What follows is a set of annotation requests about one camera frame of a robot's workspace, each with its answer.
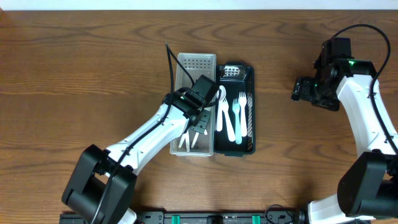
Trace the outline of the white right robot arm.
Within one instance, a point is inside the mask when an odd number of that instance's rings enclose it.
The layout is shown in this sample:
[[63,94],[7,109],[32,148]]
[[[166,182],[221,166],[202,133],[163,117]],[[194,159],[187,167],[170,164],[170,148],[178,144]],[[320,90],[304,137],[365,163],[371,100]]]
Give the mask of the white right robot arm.
[[330,111],[342,106],[349,119],[357,160],[340,179],[336,194],[312,201],[309,223],[353,223],[397,218],[397,131],[379,93],[372,62],[336,58],[300,77],[292,100]]

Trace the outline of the white plastic spoon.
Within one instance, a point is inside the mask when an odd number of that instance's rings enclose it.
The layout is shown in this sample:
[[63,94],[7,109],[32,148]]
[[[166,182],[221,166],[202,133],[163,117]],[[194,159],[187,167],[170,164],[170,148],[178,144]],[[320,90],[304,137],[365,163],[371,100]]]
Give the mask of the white plastic spoon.
[[216,116],[216,131],[220,132],[223,129],[223,119],[222,119],[222,109],[221,102],[226,96],[226,89],[223,85],[219,87],[219,97],[218,97],[218,111]]
[[193,141],[192,141],[192,145],[191,145],[191,148],[192,148],[192,149],[195,147],[195,145],[196,145],[196,143],[197,143],[198,136],[199,136],[199,133],[196,132],[195,135],[194,135]]
[[179,144],[178,144],[178,148],[181,148],[181,147],[182,147],[182,145],[183,145],[183,143],[185,142],[185,140],[186,140],[186,133],[182,134],[182,136],[181,136],[181,138],[180,138],[180,142],[179,142]]

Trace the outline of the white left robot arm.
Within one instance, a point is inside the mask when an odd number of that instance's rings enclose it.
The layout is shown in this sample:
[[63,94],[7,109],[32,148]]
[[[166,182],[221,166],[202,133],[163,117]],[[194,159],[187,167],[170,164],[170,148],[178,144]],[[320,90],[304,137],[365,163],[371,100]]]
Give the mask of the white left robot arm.
[[62,202],[88,223],[135,223],[137,214],[129,206],[138,174],[190,126],[182,110],[162,104],[122,141],[105,150],[90,145],[80,155]]

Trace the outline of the pale green plastic fork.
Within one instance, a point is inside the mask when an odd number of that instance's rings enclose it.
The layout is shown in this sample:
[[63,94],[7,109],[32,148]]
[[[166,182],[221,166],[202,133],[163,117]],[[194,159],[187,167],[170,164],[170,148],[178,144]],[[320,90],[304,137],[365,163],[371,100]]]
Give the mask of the pale green plastic fork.
[[239,112],[240,112],[240,105],[238,102],[238,99],[233,100],[233,113],[234,113],[234,122],[235,122],[235,143],[236,144],[241,144],[242,143],[242,134],[241,134],[241,124],[240,124],[240,118],[239,118]]

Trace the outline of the white plastic fork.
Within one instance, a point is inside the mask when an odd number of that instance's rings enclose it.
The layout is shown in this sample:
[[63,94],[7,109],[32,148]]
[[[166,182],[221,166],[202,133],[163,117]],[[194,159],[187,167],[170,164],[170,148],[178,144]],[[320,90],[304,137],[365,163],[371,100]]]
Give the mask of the white plastic fork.
[[241,108],[241,135],[242,137],[246,137],[248,134],[247,130],[247,122],[246,122],[246,104],[247,98],[245,92],[239,93],[239,105]]
[[226,100],[226,98],[224,98],[221,101],[221,110],[222,110],[222,112],[224,113],[224,116],[225,116],[228,140],[230,142],[233,142],[233,141],[236,140],[236,137],[235,137],[234,129],[233,129],[233,126],[231,124],[230,117],[229,117],[229,104],[228,104],[228,101]]

